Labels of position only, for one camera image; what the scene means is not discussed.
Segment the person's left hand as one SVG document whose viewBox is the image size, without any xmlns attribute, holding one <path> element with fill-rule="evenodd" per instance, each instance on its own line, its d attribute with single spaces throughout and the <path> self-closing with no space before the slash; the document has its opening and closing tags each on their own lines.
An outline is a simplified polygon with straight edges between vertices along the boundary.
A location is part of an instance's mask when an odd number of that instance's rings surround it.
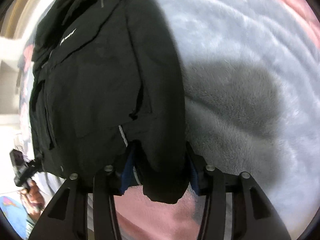
<svg viewBox="0 0 320 240">
<path fill-rule="evenodd" d="M 29 191 L 27 189 L 20 191 L 20 198 L 29 217 L 37 221 L 44 210 L 44 197 L 40 193 L 39 187 L 34 180 L 30 181 L 29 187 Z"/>
</svg>

